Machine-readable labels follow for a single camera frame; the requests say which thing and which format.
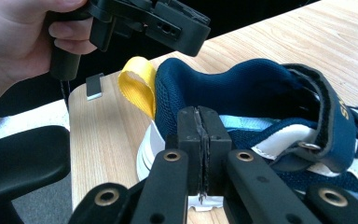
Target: black device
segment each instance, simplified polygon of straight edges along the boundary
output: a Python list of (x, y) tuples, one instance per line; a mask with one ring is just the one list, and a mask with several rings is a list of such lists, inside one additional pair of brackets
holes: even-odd
[(235, 149), (218, 114), (189, 106), (178, 113), (147, 179), (127, 189), (105, 183), (86, 195), (69, 224), (186, 223), (187, 196), (224, 196), (229, 223), (358, 223), (358, 200), (318, 183), (305, 194), (289, 187), (249, 149)]
[[(57, 13), (57, 21), (81, 21), (93, 17), (89, 41), (106, 51), (112, 33), (130, 37), (133, 31), (189, 56), (196, 56), (210, 33), (210, 19), (175, 0), (89, 0), (82, 8)], [(50, 73), (68, 81), (76, 77), (80, 55), (53, 47)]]

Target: table surface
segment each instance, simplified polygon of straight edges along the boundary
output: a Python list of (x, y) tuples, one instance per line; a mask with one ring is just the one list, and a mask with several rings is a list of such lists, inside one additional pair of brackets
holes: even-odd
[[(206, 41), (195, 58), (170, 57), (203, 73), (221, 73), (253, 58), (304, 63), (320, 70), (347, 105), (358, 105), (358, 0), (323, 0)], [(103, 78), (103, 97), (87, 101), (86, 86), (69, 98), (73, 207), (105, 182), (130, 188), (138, 182), (136, 154), (150, 118), (117, 87), (117, 74)], [(187, 223), (227, 223), (222, 208), (188, 211)]]

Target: gray floor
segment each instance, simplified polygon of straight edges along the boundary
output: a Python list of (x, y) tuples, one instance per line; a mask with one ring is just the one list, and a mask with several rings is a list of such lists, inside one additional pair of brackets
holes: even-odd
[[(47, 125), (69, 130), (69, 116), (63, 101), (0, 119), (0, 138)], [(13, 201), (25, 224), (63, 224), (72, 214), (71, 177), (38, 189)]]
[(72, 214), (71, 176), (13, 201), (25, 224), (64, 224)]

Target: hand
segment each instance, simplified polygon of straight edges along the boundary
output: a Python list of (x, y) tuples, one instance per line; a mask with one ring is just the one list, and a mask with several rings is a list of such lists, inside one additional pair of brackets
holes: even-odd
[(76, 54), (96, 48), (89, 42), (91, 19), (45, 24), (48, 11), (73, 11), (86, 0), (0, 0), (0, 76), (8, 81), (38, 76), (49, 70), (54, 44)]

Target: shoe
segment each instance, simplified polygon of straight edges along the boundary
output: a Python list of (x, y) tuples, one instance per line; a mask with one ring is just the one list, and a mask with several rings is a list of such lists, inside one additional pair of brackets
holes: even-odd
[[(159, 66), (154, 85), (154, 121), (137, 158), (140, 179), (164, 149), (163, 136), (176, 134), (178, 111), (202, 105), (220, 115), (236, 148), (262, 156), (290, 188), (304, 192), (328, 182), (358, 196), (358, 107), (345, 106), (319, 71), (254, 59), (208, 75), (172, 58)], [(207, 197), (200, 210), (221, 201)]]

